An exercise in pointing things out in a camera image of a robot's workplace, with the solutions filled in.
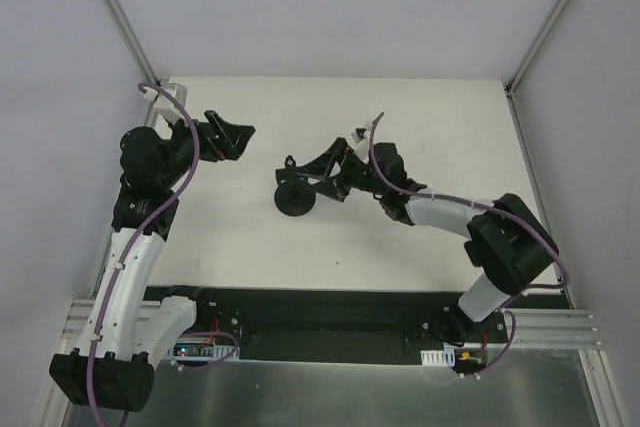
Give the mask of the black phone stand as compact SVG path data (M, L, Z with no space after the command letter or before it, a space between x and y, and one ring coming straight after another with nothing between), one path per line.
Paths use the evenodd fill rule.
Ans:
M276 208L289 217L301 217L315 206L316 193L309 182L308 174L297 166L292 155L287 155L284 166L275 171L276 190L274 203Z

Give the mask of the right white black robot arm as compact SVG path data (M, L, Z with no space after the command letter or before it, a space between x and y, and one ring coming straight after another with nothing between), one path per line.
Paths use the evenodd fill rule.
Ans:
M519 196L507 193L495 201L475 202L439 194L409 177L393 143L376 143L361 156L339 137L307 164L287 156L275 179L274 202L286 216L309 213L319 195L342 202L358 190L371 194L395 222L462 237L471 264L482 272L429 323L432 335L451 345L481 335L486 318L523 293L559 256L555 242Z

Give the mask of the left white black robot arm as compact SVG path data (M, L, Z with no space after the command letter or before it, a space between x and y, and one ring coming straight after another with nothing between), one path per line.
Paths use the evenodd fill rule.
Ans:
M178 118L171 135L136 127L120 141L121 188L114 206L108 262L89 318L69 354L53 357L49 374L77 406L138 412L151 395L155 370L178 338L204 334L210 310L170 296L138 322L150 274L169 237L179 205L180 179L193 162L237 161L254 127L207 110L204 121Z

